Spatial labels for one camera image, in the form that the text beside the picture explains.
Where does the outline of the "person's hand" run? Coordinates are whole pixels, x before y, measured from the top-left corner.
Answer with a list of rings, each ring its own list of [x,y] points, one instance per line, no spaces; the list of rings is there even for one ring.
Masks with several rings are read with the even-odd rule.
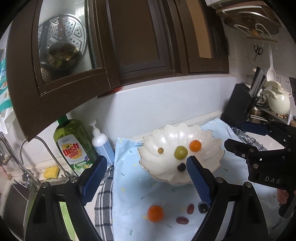
[[[277,200],[280,204],[286,204],[289,193],[286,190],[277,189]]]

